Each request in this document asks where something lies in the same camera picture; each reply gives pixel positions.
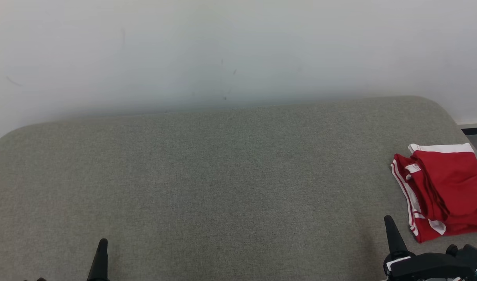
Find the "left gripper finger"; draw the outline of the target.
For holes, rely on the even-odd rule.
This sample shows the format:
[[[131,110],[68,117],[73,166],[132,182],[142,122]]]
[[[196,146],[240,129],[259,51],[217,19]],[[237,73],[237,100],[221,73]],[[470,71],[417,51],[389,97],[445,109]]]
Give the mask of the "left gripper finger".
[[[108,240],[102,238],[94,255],[87,281],[108,281]]]

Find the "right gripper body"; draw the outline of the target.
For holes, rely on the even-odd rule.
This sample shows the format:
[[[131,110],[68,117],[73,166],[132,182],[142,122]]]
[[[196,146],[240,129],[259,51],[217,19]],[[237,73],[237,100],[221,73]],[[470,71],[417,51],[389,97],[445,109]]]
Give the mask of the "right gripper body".
[[[388,244],[388,249],[383,262],[387,280],[460,280],[459,249],[454,244],[445,254],[416,255],[405,244]]]

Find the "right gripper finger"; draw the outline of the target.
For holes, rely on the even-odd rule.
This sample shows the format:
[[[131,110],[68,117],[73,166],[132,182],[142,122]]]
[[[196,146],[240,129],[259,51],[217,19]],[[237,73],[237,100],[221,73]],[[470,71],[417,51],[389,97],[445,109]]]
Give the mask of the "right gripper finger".
[[[389,256],[408,256],[408,249],[403,238],[390,215],[384,217]]]

